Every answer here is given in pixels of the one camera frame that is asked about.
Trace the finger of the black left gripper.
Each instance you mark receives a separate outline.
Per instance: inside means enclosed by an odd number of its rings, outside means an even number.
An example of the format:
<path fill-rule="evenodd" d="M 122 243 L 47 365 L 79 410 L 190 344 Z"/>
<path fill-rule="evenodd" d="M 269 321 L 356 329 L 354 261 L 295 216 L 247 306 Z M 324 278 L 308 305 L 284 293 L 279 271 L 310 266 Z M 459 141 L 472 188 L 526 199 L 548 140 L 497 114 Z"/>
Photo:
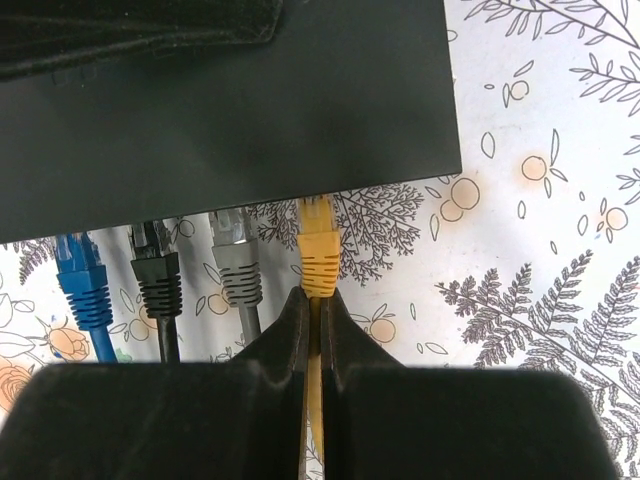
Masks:
<path fill-rule="evenodd" d="M 3 1 L 1 79 L 157 49 L 266 43 L 282 8 L 281 1 Z"/>

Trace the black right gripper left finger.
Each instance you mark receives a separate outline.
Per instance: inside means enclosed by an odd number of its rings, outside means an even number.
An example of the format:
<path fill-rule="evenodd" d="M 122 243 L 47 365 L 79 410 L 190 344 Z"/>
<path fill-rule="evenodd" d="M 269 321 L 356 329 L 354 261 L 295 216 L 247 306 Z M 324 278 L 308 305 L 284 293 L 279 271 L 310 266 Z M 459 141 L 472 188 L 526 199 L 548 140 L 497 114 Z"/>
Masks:
<path fill-rule="evenodd" d="M 41 369 L 1 430 L 5 479 L 300 479 L 309 306 L 225 362 Z"/>

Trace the black network switch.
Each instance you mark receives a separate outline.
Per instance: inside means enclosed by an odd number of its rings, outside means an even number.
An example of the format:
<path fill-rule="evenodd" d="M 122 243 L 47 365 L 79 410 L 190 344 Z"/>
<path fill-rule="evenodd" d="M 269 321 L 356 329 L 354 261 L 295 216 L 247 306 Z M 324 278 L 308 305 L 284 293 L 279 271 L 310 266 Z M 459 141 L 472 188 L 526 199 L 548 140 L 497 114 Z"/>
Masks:
<path fill-rule="evenodd" d="M 441 1 L 281 1 L 270 41 L 1 79 L 1 238 L 457 173 Z"/>

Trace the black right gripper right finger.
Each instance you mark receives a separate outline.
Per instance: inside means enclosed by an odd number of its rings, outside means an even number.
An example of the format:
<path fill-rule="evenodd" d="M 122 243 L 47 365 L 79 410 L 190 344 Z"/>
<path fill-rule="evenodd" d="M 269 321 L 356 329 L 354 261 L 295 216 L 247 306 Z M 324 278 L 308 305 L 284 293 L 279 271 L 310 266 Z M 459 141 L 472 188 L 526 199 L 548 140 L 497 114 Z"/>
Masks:
<path fill-rule="evenodd" d="M 549 372 L 401 364 L 320 304 L 323 460 L 329 479 L 613 479 L 578 385 Z"/>

